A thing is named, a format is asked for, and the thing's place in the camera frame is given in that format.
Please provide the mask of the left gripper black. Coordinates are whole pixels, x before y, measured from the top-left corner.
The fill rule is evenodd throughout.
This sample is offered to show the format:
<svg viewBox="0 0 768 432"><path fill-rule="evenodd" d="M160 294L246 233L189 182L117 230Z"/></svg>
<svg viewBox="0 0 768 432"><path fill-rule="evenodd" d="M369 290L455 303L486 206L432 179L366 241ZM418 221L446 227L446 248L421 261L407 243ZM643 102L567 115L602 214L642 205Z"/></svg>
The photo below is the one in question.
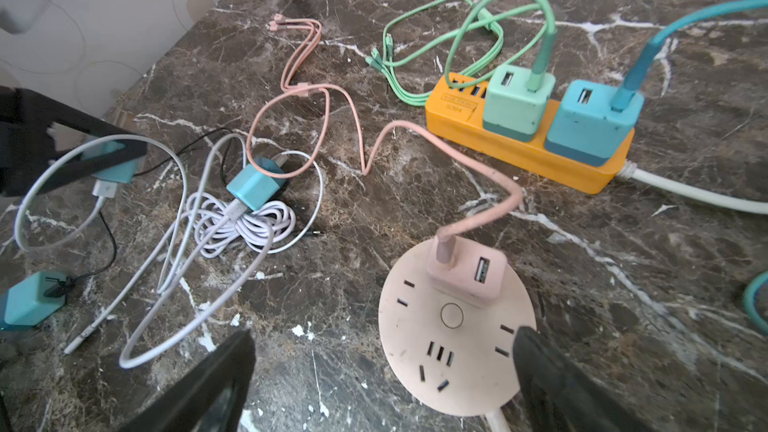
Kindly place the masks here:
<svg viewBox="0 0 768 432"><path fill-rule="evenodd" d="M20 197L66 152L56 149L53 126L82 132L98 139L126 131L101 119L24 88L1 88L1 195ZM54 172L40 189L42 194L78 179L128 164L146 155L147 144L110 140L78 152Z"/></svg>

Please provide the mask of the pink charger adapter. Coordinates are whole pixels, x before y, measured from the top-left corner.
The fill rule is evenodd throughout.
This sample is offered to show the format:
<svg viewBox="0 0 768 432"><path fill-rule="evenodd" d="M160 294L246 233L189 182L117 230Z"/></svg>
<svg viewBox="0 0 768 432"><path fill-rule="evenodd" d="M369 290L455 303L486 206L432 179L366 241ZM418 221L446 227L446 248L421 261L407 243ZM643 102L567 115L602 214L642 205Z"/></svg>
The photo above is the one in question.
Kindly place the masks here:
<svg viewBox="0 0 768 432"><path fill-rule="evenodd" d="M459 236L435 237L427 255L434 287L477 308L487 308L500 297L507 266L500 250Z"/></svg>

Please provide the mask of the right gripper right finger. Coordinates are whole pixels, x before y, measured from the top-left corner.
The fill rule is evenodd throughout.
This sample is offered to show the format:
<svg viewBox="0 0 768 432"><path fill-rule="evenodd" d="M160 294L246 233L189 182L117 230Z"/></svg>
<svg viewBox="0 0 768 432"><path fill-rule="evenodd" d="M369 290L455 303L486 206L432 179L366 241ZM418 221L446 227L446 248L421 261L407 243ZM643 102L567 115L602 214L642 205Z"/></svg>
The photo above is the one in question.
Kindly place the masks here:
<svg viewBox="0 0 768 432"><path fill-rule="evenodd" d="M533 328L517 330L512 357L534 431L651 429Z"/></svg>

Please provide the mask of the light green charger adapter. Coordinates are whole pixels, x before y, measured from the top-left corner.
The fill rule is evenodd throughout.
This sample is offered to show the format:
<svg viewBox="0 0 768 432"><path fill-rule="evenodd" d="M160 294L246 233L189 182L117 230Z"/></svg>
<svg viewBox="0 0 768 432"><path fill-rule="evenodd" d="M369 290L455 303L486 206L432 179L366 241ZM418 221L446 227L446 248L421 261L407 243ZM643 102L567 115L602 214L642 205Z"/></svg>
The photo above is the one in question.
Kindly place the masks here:
<svg viewBox="0 0 768 432"><path fill-rule="evenodd" d="M543 75L541 87L528 88L531 70L514 65L497 68L488 82L483 111L485 130L520 142L530 142L539 129L556 79Z"/></svg>

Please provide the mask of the orange power strip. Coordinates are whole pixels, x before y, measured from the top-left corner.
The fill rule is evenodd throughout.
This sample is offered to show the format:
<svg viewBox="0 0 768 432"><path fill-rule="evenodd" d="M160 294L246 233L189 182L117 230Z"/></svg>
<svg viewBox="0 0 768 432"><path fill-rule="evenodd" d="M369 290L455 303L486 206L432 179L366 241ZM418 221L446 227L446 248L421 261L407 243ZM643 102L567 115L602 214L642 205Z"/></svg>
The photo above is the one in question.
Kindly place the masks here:
<svg viewBox="0 0 768 432"><path fill-rule="evenodd" d="M621 171L632 144L629 133L615 154L602 166L594 167L545 149L547 132L560 102L550 100L539 130L529 142L505 137L483 126L486 81L467 92L452 89L440 81L427 99L427 128L442 139L499 159L575 190L597 194Z"/></svg>

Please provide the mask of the round beige power socket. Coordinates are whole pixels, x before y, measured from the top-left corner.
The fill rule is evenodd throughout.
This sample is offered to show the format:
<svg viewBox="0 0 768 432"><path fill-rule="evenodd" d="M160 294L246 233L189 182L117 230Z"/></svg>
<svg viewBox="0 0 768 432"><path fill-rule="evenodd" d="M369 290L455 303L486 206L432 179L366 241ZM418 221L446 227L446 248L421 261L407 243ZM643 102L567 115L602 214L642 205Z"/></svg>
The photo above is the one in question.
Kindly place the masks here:
<svg viewBox="0 0 768 432"><path fill-rule="evenodd" d="M432 241L409 249L387 276L378 318L385 356L426 406L461 417L494 413L520 390L512 348L520 327L536 326L530 296L509 264L487 308L439 291L427 273Z"/></svg>

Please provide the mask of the teal charger adapter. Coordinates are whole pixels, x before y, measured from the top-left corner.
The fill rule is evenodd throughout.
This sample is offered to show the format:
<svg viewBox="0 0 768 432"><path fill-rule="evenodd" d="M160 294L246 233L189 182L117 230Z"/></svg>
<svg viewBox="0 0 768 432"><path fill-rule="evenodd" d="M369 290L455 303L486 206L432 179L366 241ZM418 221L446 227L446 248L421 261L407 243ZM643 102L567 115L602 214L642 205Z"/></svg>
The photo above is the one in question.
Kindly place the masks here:
<svg viewBox="0 0 768 432"><path fill-rule="evenodd" d="M617 87L575 80L567 88L545 139L554 154L600 167L634 129L645 97L634 93L621 110L611 105Z"/></svg>

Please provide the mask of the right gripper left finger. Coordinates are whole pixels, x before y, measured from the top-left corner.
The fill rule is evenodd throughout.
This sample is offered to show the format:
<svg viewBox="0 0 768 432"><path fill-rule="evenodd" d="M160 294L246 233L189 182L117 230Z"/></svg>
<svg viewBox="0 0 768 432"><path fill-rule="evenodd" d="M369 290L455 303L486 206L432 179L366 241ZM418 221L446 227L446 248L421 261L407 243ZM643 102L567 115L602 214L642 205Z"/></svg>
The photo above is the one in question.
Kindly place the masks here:
<svg viewBox="0 0 768 432"><path fill-rule="evenodd" d="M232 334L124 431L236 431L256 363L247 331Z"/></svg>

